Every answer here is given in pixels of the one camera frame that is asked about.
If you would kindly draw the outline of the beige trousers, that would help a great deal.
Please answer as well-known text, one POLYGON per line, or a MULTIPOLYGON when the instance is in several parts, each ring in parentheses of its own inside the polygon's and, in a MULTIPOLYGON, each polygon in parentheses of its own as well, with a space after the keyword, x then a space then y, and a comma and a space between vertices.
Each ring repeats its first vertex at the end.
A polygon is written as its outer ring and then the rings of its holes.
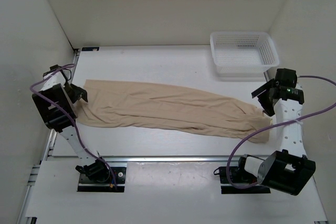
POLYGON ((167 84, 87 80, 88 100, 76 104, 91 127, 145 127, 244 139, 271 125, 262 109, 198 89, 167 84))

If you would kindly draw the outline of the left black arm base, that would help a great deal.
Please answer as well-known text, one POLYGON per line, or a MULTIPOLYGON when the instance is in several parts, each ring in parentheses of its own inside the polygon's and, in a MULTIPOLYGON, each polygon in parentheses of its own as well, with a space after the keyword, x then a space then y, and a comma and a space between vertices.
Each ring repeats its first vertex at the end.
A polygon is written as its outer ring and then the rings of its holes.
POLYGON ((78 192, 89 193, 123 193, 125 189, 125 179, 127 168, 123 166, 112 167, 112 171, 116 180, 113 179, 110 171, 102 169, 98 164, 89 166, 91 171, 87 169, 87 173, 82 166, 77 165, 76 171, 80 173, 78 180, 78 192))

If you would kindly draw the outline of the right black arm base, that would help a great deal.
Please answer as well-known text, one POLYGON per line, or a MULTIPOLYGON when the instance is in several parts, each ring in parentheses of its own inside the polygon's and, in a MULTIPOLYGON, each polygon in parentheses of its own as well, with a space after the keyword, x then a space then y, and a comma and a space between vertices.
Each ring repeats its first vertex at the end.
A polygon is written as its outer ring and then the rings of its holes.
MULTIPOLYGON (((247 171, 245 171, 246 159, 249 155, 244 155, 239 158, 238 164, 229 168, 229 175, 234 184, 239 187, 247 186, 257 182, 257 177, 247 171)), ((269 194, 270 189, 265 186, 255 185, 251 188, 237 189, 233 187, 226 176, 226 166, 220 166, 213 171, 214 176, 219 176, 221 194, 269 194)))

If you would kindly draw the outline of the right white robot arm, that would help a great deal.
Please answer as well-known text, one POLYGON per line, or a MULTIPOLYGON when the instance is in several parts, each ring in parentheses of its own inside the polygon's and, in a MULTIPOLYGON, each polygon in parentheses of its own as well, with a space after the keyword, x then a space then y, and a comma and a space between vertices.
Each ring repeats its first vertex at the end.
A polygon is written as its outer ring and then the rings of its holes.
POLYGON ((278 150, 266 159, 244 155, 239 159, 236 177, 247 182, 254 177, 258 185, 298 195, 316 170, 302 143, 301 112, 304 94, 297 85, 296 71, 277 69, 273 79, 252 93, 264 112, 275 116, 278 150))

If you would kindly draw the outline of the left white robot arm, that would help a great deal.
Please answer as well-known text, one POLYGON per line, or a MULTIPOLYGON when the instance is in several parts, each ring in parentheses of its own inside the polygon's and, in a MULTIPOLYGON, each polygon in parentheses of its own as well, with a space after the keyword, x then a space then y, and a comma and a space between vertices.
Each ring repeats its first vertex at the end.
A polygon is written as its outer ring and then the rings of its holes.
POLYGON ((82 140, 76 123, 75 105, 80 100, 87 102, 88 95, 86 90, 70 82, 75 66, 74 63, 51 66, 43 79, 29 89, 44 124, 60 134, 80 159, 81 165, 76 170, 89 180, 104 183, 111 179, 110 166, 82 140))

